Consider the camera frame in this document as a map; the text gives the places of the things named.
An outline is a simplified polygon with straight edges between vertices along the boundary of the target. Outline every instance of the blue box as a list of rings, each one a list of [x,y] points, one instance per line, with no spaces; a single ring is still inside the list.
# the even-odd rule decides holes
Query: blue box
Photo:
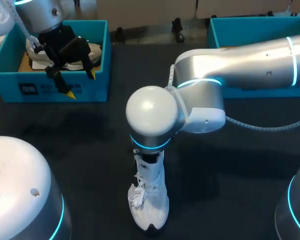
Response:
[[[106,102],[111,68],[111,42],[108,23],[105,20],[63,21],[72,27],[77,36],[89,43],[102,46],[102,59],[95,80],[89,79],[85,71],[62,71],[68,85],[73,86],[76,99],[58,93],[54,81],[42,72],[18,72],[26,52],[26,38],[19,27],[5,37],[0,47],[0,95],[6,103],[28,102]],[[31,87],[25,92],[23,87]]]
[[[238,47],[300,35],[300,15],[288,17],[212,18],[208,30],[211,49]],[[225,87],[224,98],[300,97],[300,87],[271,90],[241,90]]]

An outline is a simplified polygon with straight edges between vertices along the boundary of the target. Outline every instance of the black table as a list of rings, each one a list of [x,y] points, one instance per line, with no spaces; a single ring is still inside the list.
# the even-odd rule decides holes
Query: black table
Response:
[[[195,44],[114,45],[106,103],[5,104],[0,135],[25,140],[47,159],[67,202],[73,240],[147,239],[127,200],[133,172],[125,116],[130,95],[166,86],[170,65]],[[226,99],[226,114],[276,127],[300,120],[300,98]],[[300,127],[257,132],[231,123],[180,132],[165,151],[169,218],[158,239],[277,239],[277,201],[300,166]]]

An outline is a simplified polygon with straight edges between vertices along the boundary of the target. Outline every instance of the white shoelace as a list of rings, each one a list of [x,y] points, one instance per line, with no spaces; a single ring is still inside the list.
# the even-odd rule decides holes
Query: white shoelace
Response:
[[[133,193],[128,197],[132,206],[140,207],[149,194],[156,194],[159,192],[159,176],[152,182],[145,182],[140,172],[137,172],[135,177],[138,181],[138,187],[136,187]]]

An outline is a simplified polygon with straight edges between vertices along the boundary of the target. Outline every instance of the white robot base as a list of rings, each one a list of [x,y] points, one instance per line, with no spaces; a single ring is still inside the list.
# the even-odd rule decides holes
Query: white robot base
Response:
[[[274,220],[280,240],[300,240],[300,169],[276,206]]]
[[[71,217],[44,156],[0,136],[0,240],[70,240]]]

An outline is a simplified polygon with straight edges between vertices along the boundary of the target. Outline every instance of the shoe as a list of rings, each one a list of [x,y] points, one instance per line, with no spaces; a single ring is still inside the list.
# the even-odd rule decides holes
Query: shoe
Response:
[[[38,43],[38,39],[34,36],[31,36],[35,43]],[[31,44],[29,40],[26,40],[26,52],[29,56],[30,67],[32,67],[33,70],[44,70],[47,66],[49,66],[52,61],[49,59],[45,51],[40,51],[38,54],[35,53],[34,49],[31,47]],[[91,52],[89,53],[90,60],[94,64],[95,67],[100,65],[100,59],[102,55],[101,46],[94,43],[89,43],[89,47],[91,49]],[[68,70],[68,71],[81,71],[84,69],[82,62],[72,62],[67,63],[64,65],[62,70]]]
[[[164,152],[150,164],[135,155],[137,167],[136,184],[128,190],[128,203],[138,227],[149,234],[155,234],[166,223],[169,213],[169,198],[165,184]]]

